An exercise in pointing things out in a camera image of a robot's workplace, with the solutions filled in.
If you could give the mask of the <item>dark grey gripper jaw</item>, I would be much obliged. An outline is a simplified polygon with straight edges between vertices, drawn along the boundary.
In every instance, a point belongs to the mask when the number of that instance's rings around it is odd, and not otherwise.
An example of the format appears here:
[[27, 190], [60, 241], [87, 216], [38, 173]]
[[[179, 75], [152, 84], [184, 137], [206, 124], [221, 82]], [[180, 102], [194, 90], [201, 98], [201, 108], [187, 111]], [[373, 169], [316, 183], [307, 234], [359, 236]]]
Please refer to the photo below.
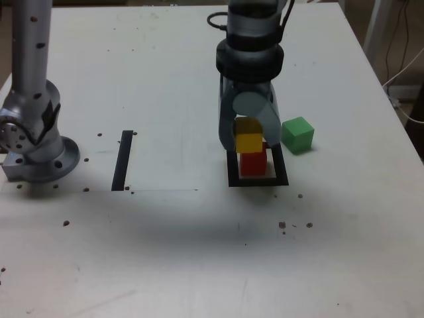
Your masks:
[[220, 76], [219, 86], [219, 140], [225, 150], [235, 149], [235, 136], [233, 123], [236, 112], [233, 109], [233, 101], [237, 94], [233, 82], [224, 76]]

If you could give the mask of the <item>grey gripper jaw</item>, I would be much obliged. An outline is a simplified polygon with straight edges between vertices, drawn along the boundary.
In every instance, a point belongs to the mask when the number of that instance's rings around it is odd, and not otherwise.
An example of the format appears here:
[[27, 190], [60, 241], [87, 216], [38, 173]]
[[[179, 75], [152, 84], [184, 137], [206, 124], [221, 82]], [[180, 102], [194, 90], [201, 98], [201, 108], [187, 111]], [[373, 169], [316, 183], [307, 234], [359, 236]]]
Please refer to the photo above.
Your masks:
[[280, 143], [281, 121], [274, 91], [267, 96], [252, 91], [239, 93], [233, 100], [233, 109], [237, 115], [255, 118], [261, 124], [269, 146]]

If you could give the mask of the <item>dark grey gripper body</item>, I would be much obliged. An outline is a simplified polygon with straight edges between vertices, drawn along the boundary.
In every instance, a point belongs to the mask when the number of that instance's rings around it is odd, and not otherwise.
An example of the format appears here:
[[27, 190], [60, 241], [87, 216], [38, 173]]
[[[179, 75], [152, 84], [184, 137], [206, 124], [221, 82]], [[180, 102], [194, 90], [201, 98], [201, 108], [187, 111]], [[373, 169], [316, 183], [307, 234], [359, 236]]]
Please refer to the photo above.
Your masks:
[[235, 90], [237, 93], [253, 91], [266, 96], [268, 99], [274, 98], [274, 88], [270, 81], [264, 83], [248, 84], [232, 81], [227, 78], [220, 78], [220, 95], [225, 94], [228, 89]]

